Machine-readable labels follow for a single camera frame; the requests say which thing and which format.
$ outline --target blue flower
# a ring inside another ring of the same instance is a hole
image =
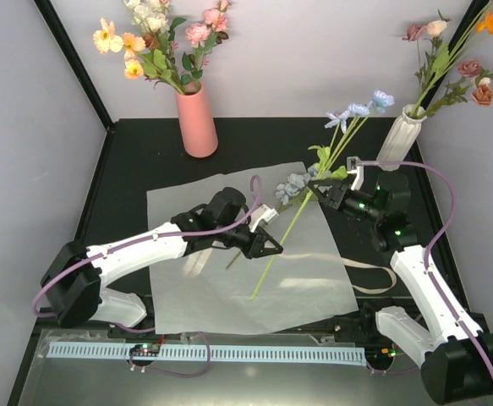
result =
[[[383,91],[375,91],[372,95],[372,100],[368,103],[368,107],[373,108],[376,112],[385,112],[385,109],[395,104],[395,98],[387,95]]]
[[[370,114],[370,108],[364,104],[351,103],[348,106],[348,110],[359,117],[368,116]]]
[[[336,127],[338,123],[342,127],[342,132],[345,133],[348,129],[348,125],[346,124],[346,120],[349,118],[350,111],[346,110],[341,112],[340,114],[336,114],[333,112],[328,112],[327,117],[331,119],[331,121],[325,124],[325,128],[329,129],[331,127]]]

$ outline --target white vase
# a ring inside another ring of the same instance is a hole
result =
[[[402,115],[397,117],[389,130],[387,138],[385,138],[385,142],[376,158],[377,161],[387,162],[404,160],[421,131],[421,123],[426,120],[426,116],[420,119],[410,118],[408,114],[413,108],[413,104],[408,104],[402,109]],[[420,107],[419,114],[424,112],[425,110]],[[383,165],[381,166],[381,169],[384,171],[395,171],[399,167],[400,165]]]

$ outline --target black frame pole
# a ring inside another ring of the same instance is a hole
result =
[[[74,71],[77,80],[83,87],[88,100],[96,110],[96,114],[101,120],[105,130],[109,130],[113,126],[111,116],[107,112],[103,100],[97,93],[96,87],[92,83],[92,79],[88,75],[86,68],[80,60],[79,54],[75,50],[73,42],[69,39],[68,33],[64,28],[62,21],[58,17],[58,14],[52,6],[51,0],[34,0],[34,3],[39,8],[43,19],[47,23],[49,29],[57,40],[60,49],[62,49],[63,55],[68,60],[69,66]]]

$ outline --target white strap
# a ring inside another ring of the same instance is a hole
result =
[[[389,277],[391,277],[391,286],[389,288],[367,289],[367,288],[361,288],[360,286],[357,286],[357,285],[351,285],[351,286],[353,286],[354,289],[360,291],[363,294],[384,294],[388,290],[391,290],[392,288],[394,288],[395,285],[397,284],[397,274],[391,268],[386,268],[384,266],[365,264],[363,262],[357,262],[357,261],[349,260],[347,258],[342,258],[342,260],[343,260],[343,263],[345,266],[351,266],[352,268],[383,269],[384,271],[386,271],[389,274]]]

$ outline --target peach rose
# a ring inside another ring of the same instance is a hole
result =
[[[196,48],[201,44],[205,45],[205,40],[211,34],[211,29],[204,24],[195,23],[192,24],[186,30],[186,39],[189,41],[193,48]]]
[[[480,106],[488,107],[492,103],[493,91],[488,85],[479,85],[477,90],[472,93],[472,99]]]

